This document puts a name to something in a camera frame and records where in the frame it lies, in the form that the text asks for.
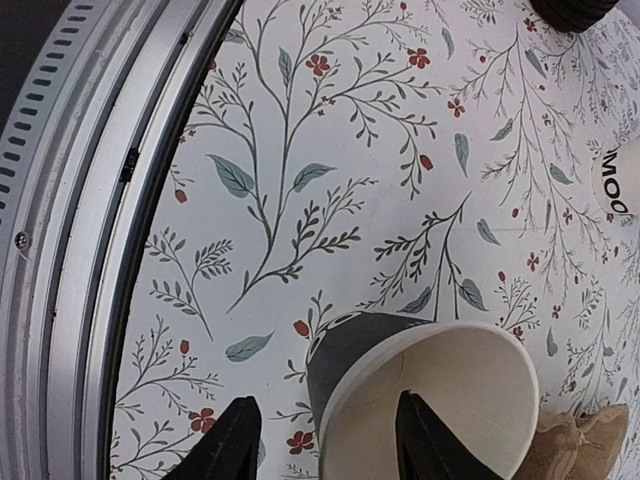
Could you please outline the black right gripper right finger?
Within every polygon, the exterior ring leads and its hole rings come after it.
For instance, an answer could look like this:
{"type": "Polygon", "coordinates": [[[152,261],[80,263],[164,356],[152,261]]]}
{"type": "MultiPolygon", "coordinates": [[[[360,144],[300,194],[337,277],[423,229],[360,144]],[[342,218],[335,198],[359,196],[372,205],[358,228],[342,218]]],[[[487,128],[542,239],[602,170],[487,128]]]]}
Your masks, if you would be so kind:
{"type": "Polygon", "coordinates": [[[400,394],[396,410],[400,479],[494,479],[417,393],[400,394]]]}

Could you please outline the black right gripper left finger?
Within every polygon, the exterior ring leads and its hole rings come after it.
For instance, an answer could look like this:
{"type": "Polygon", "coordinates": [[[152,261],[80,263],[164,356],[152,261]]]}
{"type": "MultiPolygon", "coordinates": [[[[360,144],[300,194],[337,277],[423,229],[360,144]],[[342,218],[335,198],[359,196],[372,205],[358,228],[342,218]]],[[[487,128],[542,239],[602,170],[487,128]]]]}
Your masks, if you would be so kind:
{"type": "Polygon", "coordinates": [[[256,480],[262,416],[253,396],[237,397],[165,480],[256,480]]]}

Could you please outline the black and white paper cup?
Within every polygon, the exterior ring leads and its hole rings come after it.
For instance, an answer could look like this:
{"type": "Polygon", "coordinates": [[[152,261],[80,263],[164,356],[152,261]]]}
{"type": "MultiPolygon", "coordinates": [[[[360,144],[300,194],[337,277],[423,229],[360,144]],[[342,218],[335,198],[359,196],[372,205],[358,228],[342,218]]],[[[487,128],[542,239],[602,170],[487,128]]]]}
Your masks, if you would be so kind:
{"type": "Polygon", "coordinates": [[[484,322],[350,312],[319,328],[306,376],[323,479],[400,479],[396,410],[405,390],[419,394],[494,479],[514,477],[539,417],[529,354],[484,322]]]}

